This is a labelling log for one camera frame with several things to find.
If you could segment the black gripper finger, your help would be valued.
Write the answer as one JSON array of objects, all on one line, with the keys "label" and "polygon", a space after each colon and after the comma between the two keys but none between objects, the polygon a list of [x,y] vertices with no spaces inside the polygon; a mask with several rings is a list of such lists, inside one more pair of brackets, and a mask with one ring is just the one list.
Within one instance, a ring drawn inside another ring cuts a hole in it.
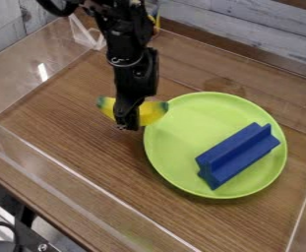
[{"label": "black gripper finger", "polygon": [[140,128],[138,104],[117,101],[114,107],[116,123],[121,129],[137,131]]}]

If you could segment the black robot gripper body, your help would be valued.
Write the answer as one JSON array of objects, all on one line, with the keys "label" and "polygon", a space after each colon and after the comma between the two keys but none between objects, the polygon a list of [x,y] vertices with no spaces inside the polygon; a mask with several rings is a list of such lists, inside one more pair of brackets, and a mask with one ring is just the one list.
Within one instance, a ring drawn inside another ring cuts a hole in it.
[{"label": "black robot gripper body", "polygon": [[116,71],[116,105],[134,106],[157,94],[160,52],[153,47],[136,51],[110,48],[108,60]]}]

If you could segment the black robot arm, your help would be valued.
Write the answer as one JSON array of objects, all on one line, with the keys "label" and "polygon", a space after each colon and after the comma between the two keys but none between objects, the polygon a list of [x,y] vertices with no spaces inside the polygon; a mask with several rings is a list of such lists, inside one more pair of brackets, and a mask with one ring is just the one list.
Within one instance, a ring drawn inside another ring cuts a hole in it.
[{"label": "black robot arm", "polygon": [[157,94],[160,53],[149,42],[156,35],[156,21],[145,0],[37,0],[58,17],[69,17],[78,8],[94,18],[108,44],[108,61],[116,74],[116,97],[98,97],[98,107],[120,128],[141,127],[140,106]]}]

